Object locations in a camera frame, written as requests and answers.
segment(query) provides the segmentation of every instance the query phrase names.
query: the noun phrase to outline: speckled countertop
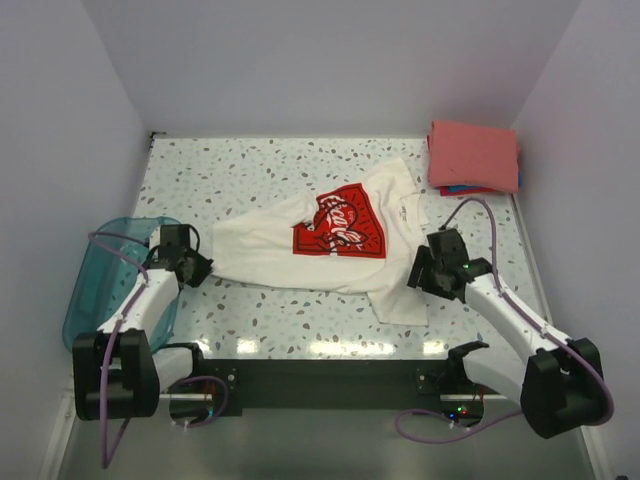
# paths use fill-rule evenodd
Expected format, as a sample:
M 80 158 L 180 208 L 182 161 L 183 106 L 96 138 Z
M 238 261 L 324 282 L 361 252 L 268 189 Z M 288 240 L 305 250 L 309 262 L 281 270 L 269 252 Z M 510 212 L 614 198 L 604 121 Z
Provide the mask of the speckled countertop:
M 402 157 L 422 189 L 435 230 L 460 201 L 425 181 L 428 154 L 419 139 L 156 139 L 135 216 L 167 215 L 191 223 L 210 255 L 214 222 L 272 205 L 300 189 L 317 193 L 357 181 L 372 166 Z M 540 313 L 532 276 L 507 195 L 487 195 L 498 222 L 498 266 L 518 295 Z M 469 205 L 453 224 L 471 256 L 489 255 L 489 222 Z M 515 352 L 496 330 L 459 302 L 428 296 L 429 327 L 381 325 L 364 295 L 279 290 L 211 277 L 185 289 L 172 341 L 197 341 L 217 358 L 444 358 L 449 347 L 483 339 Z

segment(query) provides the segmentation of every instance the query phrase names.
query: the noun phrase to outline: coca-cola logo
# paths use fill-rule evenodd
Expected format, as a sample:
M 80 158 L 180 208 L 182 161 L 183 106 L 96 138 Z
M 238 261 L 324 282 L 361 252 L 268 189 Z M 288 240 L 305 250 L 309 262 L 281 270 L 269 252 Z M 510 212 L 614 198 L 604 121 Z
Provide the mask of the coca-cola logo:
M 320 215 L 316 215 L 312 225 L 307 225 L 307 230 L 322 231 L 316 238 L 327 244 L 330 248 L 353 245 L 358 250 L 369 238 L 366 233 L 353 229 L 358 218 L 358 211 L 354 205 L 337 195 L 329 195 L 318 201 Z M 327 229 L 322 228 L 326 222 Z
M 294 227 L 294 253 L 384 258 L 384 234 L 360 184 L 317 198 L 313 222 Z

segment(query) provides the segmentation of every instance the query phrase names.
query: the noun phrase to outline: folded cloth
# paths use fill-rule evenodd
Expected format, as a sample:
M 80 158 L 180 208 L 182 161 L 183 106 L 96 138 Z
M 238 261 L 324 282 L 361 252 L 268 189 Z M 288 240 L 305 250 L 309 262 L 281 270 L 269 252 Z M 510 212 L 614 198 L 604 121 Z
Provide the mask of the folded cloth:
M 518 191 L 515 130 L 434 121 L 427 177 L 433 187 L 477 185 Z

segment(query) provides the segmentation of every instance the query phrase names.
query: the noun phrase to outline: t-shirt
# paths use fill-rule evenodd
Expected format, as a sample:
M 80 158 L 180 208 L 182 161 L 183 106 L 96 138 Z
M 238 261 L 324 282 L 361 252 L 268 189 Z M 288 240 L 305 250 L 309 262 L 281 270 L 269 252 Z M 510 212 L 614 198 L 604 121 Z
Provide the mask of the t-shirt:
M 426 217 L 401 158 L 320 196 L 304 190 L 213 226 L 213 274 L 243 283 L 366 293 L 381 323 L 428 325 L 407 287 Z

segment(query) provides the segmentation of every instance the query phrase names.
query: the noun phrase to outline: translucent blue bin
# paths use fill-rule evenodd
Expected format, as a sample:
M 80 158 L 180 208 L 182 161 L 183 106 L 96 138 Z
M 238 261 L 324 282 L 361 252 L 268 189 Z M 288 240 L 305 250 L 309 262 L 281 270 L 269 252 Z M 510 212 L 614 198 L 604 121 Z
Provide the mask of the translucent blue bin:
M 146 240 L 160 225 L 178 223 L 180 222 L 169 217 L 124 217 L 105 223 L 98 231 L 121 233 Z M 102 236 L 100 241 L 139 263 L 144 261 L 149 252 L 143 245 L 119 238 Z M 62 327 L 62 341 L 69 351 L 79 334 L 95 332 L 116 312 L 135 285 L 137 276 L 136 267 L 89 243 Z M 176 297 L 166 308 L 148 339 L 152 351 L 158 350 L 171 337 L 177 310 Z

